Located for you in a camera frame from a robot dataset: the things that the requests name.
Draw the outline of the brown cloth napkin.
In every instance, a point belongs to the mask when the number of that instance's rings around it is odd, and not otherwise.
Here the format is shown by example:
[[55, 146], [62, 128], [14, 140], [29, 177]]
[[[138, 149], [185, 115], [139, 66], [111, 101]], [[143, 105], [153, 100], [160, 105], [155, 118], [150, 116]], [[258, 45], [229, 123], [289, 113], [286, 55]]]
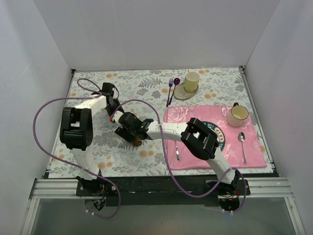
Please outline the brown cloth napkin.
[[131, 145], [133, 147], [139, 147], [142, 145], [142, 140], [139, 139], [139, 138], [134, 138], [132, 141], [131, 141]]

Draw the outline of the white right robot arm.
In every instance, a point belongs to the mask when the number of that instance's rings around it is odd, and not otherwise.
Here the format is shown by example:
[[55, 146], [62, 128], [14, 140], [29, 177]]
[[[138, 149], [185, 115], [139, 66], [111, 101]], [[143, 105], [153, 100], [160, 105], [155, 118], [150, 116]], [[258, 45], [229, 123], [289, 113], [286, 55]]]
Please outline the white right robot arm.
[[185, 191], [175, 179], [171, 168], [169, 173], [177, 187], [187, 196], [192, 198], [203, 198], [221, 185], [221, 193], [231, 195], [239, 189], [240, 173], [237, 169], [231, 168], [229, 162], [223, 156], [220, 149], [217, 134], [197, 118], [191, 118], [188, 122], [181, 123], [160, 123], [160, 120], [146, 119], [141, 121], [130, 112], [117, 111], [110, 117], [110, 121], [116, 123], [116, 133], [124, 140], [134, 146], [139, 146], [138, 141], [162, 140], [164, 157], [167, 158], [165, 140], [180, 141], [200, 160], [206, 161], [218, 177], [218, 182], [202, 195], [192, 195]]

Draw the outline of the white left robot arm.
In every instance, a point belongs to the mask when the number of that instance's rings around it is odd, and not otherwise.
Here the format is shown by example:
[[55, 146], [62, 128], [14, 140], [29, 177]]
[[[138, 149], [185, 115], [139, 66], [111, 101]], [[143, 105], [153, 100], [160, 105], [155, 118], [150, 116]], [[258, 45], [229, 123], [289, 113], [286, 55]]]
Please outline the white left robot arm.
[[117, 88], [112, 83], [104, 82], [99, 93], [93, 93], [90, 99], [74, 107], [65, 107], [62, 111], [60, 141], [73, 154], [75, 161], [82, 167], [81, 175], [76, 179], [83, 189], [94, 196], [104, 191], [104, 183], [97, 176], [101, 171], [94, 161], [90, 145], [93, 140], [92, 117], [101, 110], [109, 115], [119, 106], [114, 98]]

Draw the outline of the floral tablecloth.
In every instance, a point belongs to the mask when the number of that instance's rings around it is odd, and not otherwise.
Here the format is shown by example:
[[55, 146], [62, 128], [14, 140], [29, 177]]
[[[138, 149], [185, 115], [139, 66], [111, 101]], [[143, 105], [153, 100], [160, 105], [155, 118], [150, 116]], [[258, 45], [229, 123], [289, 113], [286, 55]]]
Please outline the floral tablecloth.
[[[173, 100], [172, 105], [231, 105], [239, 102], [252, 112], [246, 84], [238, 68], [198, 69], [199, 90], [194, 97]], [[103, 82], [113, 83], [119, 90], [124, 110], [140, 119], [163, 116], [166, 111], [168, 82], [184, 78], [185, 70], [122, 70], [75, 71], [67, 105], [76, 105], [88, 95], [86, 88]], [[95, 162], [105, 177], [166, 176], [168, 174], [161, 141], [144, 141], [132, 147], [114, 131], [105, 111], [93, 119], [94, 137], [91, 145]]]

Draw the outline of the silver metal fork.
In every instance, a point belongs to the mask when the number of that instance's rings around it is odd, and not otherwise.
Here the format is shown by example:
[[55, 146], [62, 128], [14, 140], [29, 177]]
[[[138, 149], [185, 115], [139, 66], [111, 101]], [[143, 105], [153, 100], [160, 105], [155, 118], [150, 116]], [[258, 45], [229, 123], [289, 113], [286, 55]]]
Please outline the silver metal fork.
[[180, 161], [180, 155], [179, 155], [179, 148], [178, 148], [177, 142], [175, 142], [175, 147], [176, 147], [176, 158], [177, 158], [177, 161], [179, 162]]

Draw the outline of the speckled round coaster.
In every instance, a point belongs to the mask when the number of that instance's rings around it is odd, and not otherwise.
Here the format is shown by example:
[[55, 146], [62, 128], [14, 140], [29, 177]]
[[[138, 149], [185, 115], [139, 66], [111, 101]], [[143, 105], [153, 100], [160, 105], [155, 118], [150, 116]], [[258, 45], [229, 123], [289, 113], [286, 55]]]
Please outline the speckled round coaster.
[[183, 82], [176, 86], [175, 91], [174, 91], [174, 98], [178, 100], [188, 100], [197, 93], [198, 89], [199, 89], [199, 86], [197, 86], [197, 88], [194, 91], [188, 92], [186, 91], [184, 82]]

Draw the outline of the purple plastic fork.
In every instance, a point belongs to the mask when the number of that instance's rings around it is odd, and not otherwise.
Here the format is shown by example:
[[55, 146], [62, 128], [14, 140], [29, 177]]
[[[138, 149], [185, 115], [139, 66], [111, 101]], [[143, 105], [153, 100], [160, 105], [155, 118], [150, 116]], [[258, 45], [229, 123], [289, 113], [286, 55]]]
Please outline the purple plastic fork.
[[171, 93], [171, 88], [172, 88], [172, 86], [173, 86], [173, 83], [174, 83], [174, 79], [171, 78], [171, 79], [169, 80], [169, 83], [168, 83], [169, 91], [168, 91], [168, 97], [167, 97], [166, 107], [169, 106], [170, 93]]

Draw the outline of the purple plastic spoon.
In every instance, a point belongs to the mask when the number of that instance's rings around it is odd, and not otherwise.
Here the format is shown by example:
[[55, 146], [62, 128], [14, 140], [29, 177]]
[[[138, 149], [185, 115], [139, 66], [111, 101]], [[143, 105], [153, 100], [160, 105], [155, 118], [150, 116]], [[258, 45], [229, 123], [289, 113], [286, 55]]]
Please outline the purple plastic spoon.
[[[173, 81], [173, 83], [174, 83], [174, 89], [173, 89], [173, 91], [174, 91], [175, 88], [176, 88], [176, 86], [180, 83], [180, 79], [179, 79], [178, 77], [175, 78], [174, 81]], [[171, 105], [173, 96], [174, 96], [174, 93], [172, 93], [172, 95], [171, 95], [171, 98], [170, 98], [170, 100], [169, 100], [169, 105]]]

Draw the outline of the pale yellow cup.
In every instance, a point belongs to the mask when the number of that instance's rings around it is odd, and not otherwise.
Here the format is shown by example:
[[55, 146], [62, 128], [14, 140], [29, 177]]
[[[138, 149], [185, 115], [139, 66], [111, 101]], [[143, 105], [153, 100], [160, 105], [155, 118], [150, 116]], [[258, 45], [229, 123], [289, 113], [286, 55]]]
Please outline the pale yellow cup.
[[200, 75], [196, 71], [188, 71], [185, 74], [184, 88], [187, 92], [194, 92], [198, 87]]

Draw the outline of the white plate green rim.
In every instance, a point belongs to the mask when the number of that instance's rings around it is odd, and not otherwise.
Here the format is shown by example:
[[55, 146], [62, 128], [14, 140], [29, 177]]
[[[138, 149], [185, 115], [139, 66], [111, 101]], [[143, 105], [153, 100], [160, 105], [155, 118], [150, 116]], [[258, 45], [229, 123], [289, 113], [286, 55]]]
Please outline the white plate green rim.
[[212, 131], [214, 131], [218, 136], [219, 148], [223, 151], [225, 147], [225, 134], [223, 130], [216, 124], [208, 121], [203, 121], [203, 124], [209, 127]]

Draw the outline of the cream mug dark rim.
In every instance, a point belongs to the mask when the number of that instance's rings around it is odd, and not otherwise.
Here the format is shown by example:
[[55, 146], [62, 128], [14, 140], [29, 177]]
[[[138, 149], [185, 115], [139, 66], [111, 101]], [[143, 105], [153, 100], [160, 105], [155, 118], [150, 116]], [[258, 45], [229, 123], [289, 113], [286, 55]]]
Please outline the cream mug dark rim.
[[235, 102], [228, 113], [227, 122], [233, 127], [239, 127], [248, 117], [249, 112], [247, 108]]

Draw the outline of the silver metal spoon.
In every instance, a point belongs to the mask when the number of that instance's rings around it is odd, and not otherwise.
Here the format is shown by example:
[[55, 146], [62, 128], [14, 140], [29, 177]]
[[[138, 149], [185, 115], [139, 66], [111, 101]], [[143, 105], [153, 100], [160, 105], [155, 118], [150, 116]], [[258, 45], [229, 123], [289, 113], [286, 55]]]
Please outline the silver metal spoon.
[[240, 133], [238, 134], [238, 140], [239, 140], [239, 142], [241, 143], [241, 146], [242, 146], [243, 163], [244, 163], [244, 164], [247, 164], [247, 162], [246, 162], [246, 156], [245, 156], [245, 150], [244, 150], [245, 135], [244, 135], [243, 132], [240, 132]]

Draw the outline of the pink floral placemat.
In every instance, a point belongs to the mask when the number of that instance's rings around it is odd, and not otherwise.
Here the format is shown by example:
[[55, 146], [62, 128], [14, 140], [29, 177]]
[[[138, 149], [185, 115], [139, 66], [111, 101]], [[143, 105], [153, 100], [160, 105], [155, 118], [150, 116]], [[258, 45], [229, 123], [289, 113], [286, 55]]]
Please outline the pink floral placemat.
[[[218, 125], [225, 134], [225, 147], [223, 156], [232, 167], [236, 168], [264, 168], [264, 159], [255, 127], [251, 117], [248, 117], [239, 127], [232, 127], [227, 122], [230, 106], [186, 106], [170, 107], [164, 113], [164, 121], [170, 123], [188, 122], [190, 118], [198, 118], [201, 121], [208, 121]], [[243, 163], [242, 146], [238, 140], [238, 134], [245, 135], [244, 150], [247, 164]], [[175, 142], [167, 140], [166, 150], [168, 161], [173, 170], [186, 169], [209, 169], [206, 161], [196, 158], [182, 143], [177, 142], [179, 148], [180, 161], [176, 158]]]

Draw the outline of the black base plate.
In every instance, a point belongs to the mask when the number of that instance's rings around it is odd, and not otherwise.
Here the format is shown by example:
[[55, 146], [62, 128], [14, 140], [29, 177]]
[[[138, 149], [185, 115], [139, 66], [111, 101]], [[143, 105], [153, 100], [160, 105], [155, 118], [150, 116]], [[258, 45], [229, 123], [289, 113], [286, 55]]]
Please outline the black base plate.
[[205, 205], [228, 206], [237, 209], [241, 196], [250, 195], [247, 180], [238, 179], [234, 188], [220, 183], [216, 189], [203, 198], [185, 195], [170, 176], [110, 177], [87, 180], [77, 176], [76, 196], [94, 198], [97, 209], [103, 206], [114, 207], [139, 205]]

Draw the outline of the aluminium front rail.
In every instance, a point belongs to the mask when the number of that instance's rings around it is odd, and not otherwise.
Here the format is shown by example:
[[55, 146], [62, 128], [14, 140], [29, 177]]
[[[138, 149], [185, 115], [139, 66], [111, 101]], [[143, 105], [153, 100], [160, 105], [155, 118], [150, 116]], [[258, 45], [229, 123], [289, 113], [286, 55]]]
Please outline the aluminium front rail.
[[[247, 178], [250, 190], [248, 197], [254, 198], [281, 198], [294, 197], [285, 177], [276, 178]], [[92, 199], [91, 194], [83, 193], [81, 196], [76, 192], [78, 181], [76, 179], [38, 179], [35, 180], [30, 193], [30, 198], [35, 199], [66, 199], [86, 198]]]

